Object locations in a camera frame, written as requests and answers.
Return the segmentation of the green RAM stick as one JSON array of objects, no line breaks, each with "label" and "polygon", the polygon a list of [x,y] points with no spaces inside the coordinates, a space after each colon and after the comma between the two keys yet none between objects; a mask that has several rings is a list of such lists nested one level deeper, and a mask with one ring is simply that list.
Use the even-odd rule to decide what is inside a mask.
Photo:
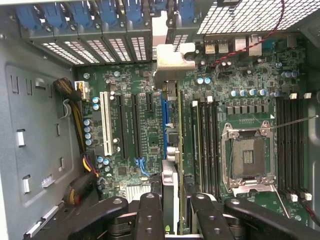
[{"label": "green RAM stick", "polygon": [[198,101],[193,100],[190,108],[192,147],[193,147],[193,165],[196,188],[202,188],[200,153],[199,153],[199,134],[198,134]]}]

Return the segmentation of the metal socket cover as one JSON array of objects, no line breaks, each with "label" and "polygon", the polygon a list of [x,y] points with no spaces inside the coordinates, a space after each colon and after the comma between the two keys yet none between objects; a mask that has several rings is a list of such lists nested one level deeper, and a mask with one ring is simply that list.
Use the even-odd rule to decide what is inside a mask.
[{"label": "metal socket cover", "polygon": [[237,196],[237,194],[249,193],[250,190],[256,190],[257,192],[275,192],[285,216],[287,218],[290,218],[290,215],[288,214],[288,211],[286,210],[286,207],[285,207],[285,205],[280,197],[280,194],[278,193],[278,190],[276,189],[274,184],[271,184],[271,185],[264,185],[264,184],[241,185],[239,187],[233,187],[231,190],[233,191],[233,195],[235,197]]}]

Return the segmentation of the CPU socket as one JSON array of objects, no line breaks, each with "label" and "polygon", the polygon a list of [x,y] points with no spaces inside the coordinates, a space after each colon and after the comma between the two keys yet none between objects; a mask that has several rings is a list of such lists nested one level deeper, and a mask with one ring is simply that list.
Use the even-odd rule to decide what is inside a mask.
[{"label": "CPU socket", "polygon": [[276,181],[274,133],[268,120],[260,126],[236,128],[225,123],[220,142],[222,181],[229,193],[244,185]]}]

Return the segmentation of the white expansion slot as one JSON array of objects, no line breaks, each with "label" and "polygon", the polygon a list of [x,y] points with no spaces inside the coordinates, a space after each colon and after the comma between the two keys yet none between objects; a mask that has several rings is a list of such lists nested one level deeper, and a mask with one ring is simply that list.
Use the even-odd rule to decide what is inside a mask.
[{"label": "white expansion slot", "polygon": [[102,122],[102,137],[104,155],[112,156],[114,153],[113,148],[113,132],[112,132],[112,121],[111,121],[111,110],[110,110],[110,93],[102,91],[99,93],[100,97],[100,111],[101,111],[101,122]]}]

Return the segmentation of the black plastic shroud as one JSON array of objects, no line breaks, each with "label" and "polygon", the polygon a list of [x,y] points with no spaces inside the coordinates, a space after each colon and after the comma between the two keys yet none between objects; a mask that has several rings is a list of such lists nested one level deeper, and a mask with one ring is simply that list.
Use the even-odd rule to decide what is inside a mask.
[{"label": "black plastic shroud", "polygon": [[76,206],[65,207],[33,240],[97,240],[108,215],[107,200],[98,201],[96,191]]}]

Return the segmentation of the blue expansion slot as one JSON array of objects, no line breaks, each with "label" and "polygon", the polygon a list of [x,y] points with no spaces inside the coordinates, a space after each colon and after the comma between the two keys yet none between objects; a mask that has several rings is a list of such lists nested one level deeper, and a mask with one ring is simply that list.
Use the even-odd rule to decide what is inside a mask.
[{"label": "blue expansion slot", "polygon": [[167,135],[166,135],[166,127],[169,123],[169,104],[168,101],[161,96],[161,113],[162,113],[162,133],[163,133],[163,158],[166,159],[167,157]]}]

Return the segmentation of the white power connector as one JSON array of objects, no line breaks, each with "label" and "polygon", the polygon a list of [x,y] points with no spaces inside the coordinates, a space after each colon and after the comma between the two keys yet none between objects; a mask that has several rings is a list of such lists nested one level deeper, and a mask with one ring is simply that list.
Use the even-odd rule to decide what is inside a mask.
[{"label": "white power connector", "polygon": [[80,93],[82,101],[88,101],[90,99],[90,86],[87,81],[75,81],[74,88]]}]

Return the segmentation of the green motherboard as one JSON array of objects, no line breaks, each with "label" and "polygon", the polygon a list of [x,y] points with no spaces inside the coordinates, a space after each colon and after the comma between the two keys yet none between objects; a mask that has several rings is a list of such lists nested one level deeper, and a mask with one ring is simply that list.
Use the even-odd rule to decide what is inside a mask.
[{"label": "green motherboard", "polygon": [[[217,121],[219,130],[219,170],[221,202],[240,197],[285,216],[275,192],[251,190],[234,196],[223,183],[221,164],[221,135],[225,123],[235,128],[259,127],[263,120],[277,125],[276,98],[285,100],[304,100],[311,97],[304,86],[305,74],[301,68],[306,58],[304,43],[294,47],[279,47],[279,41],[270,39],[258,46],[257,55],[240,53],[227,59],[221,59],[216,49],[222,42],[198,42],[195,50],[187,54],[195,62],[195,68],[186,72],[180,81],[180,90],[184,93],[184,153],[183,177],[194,175],[193,138],[191,103],[198,101],[198,143],[201,170],[201,189],[198,192],[211,194],[210,153],[208,148],[207,103],[212,103],[212,144],[214,159],[213,102],[217,101]],[[96,186],[100,199],[120,196],[126,198],[126,186],[151,184],[151,176],[159,174],[162,181],[162,161],[164,160],[164,139],[162,119],[162,92],[156,88],[154,73],[157,65],[151,63],[131,63],[120,65],[102,65],[81,67],[78,81],[89,83],[90,99],[82,101],[82,124],[85,154],[84,167],[96,177]],[[105,156],[101,116],[100,92],[109,93],[110,116],[112,123],[113,155]],[[154,112],[147,112],[146,93],[152,93]],[[132,98],[138,95],[142,158],[136,158]],[[118,119],[117,95],[123,95],[127,127],[128,159],[121,157],[121,131]],[[202,174],[202,130],[200,106],[206,108],[206,150],[208,191],[203,191]],[[307,122],[304,125],[305,149]],[[291,219],[304,225],[309,223],[307,202],[298,198],[291,202],[281,196],[278,190],[277,129],[273,129],[276,187]],[[307,160],[304,149],[304,182],[308,189],[306,170]],[[183,231],[190,228],[189,194],[183,182]]]}]

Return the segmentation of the perforated metal slot cover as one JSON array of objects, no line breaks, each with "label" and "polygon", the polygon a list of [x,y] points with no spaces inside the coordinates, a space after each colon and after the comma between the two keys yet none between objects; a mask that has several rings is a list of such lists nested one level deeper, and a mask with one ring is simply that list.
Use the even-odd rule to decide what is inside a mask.
[{"label": "perforated metal slot cover", "polygon": [[147,53],[146,53],[146,45],[145,38],[142,36],[132,37],[131,43],[133,46],[133,50],[138,61],[146,61]]},{"label": "perforated metal slot cover", "polygon": [[100,63],[100,61],[95,56],[93,56],[87,49],[85,49],[79,42],[65,41],[64,44],[66,44],[69,48],[71,48],[73,51],[75,51],[78,55],[83,57],[89,63],[91,64]]},{"label": "perforated metal slot cover", "polygon": [[54,42],[42,43],[41,45],[74,65],[84,64],[84,62],[80,60],[78,57],[69,53],[68,51],[66,51],[61,46],[57,45]]},{"label": "perforated metal slot cover", "polygon": [[100,40],[87,40],[86,42],[106,63],[116,62]]},{"label": "perforated metal slot cover", "polygon": [[121,62],[131,61],[130,54],[128,53],[124,41],[121,38],[110,38],[108,41]]},{"label": "perforated metal slot cover", "polygon": [[188,34],[176,34],[174,36],[172,45],[173,45],[173,51],[179,52],[180,51],[180,45],[187,42]]}]

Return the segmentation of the open black PC case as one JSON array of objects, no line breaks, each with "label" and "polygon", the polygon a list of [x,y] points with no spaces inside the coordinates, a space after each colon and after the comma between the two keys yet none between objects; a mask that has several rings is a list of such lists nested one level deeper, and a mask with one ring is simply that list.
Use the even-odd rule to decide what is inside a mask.
[{"label": "open black PC case", "polygon": [[[91,27],[77,24],[70,3],[87,1]],[[132,26],[125,0],[114,0],[118,23],[101,20],[98,0],[0,0],[0,240],[34,240],[65,208],[97,193],[96,177],[83,163],[86,152],[81,94],[75,90],[81,67],[155,63],[157,46],[187,34],[185,44],[222,42],[222,60],[278,40],[279,48],[305,45],[301,67],[306,101],[306,171],[312,200],[309,223],[320,231],[320,0],[195,0],[198,18],[183,24],[178,0],[142,0],[143,22]],[[60,3],[66,29],[50,25],[42,4]],[[33,5],[42,29],[24,27],[16,6]],[[147,60],[138,61],[131,38],[144,37]],[[121,38],[131,61],[122,62],[109,39]],[[87,43],[100,40],[115,62],[105,62]],[[89,63],[64,42],[79,42],[100,63]],[[84,64],[75,65],[42,43],[56,43]],[[202,240],[190,228],[163,240]]]}]

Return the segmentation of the silver chipset heatsink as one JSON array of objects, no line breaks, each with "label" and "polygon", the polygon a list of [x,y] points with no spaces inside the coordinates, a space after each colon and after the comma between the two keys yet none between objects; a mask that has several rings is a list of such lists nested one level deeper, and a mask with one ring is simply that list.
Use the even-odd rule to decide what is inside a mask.
[{"label": "silver chipset heatsink", "polygon": [[125,188],[125,198],[131,202],[135,196],[140,196],[151,191],[151,184],[127,185]]}]

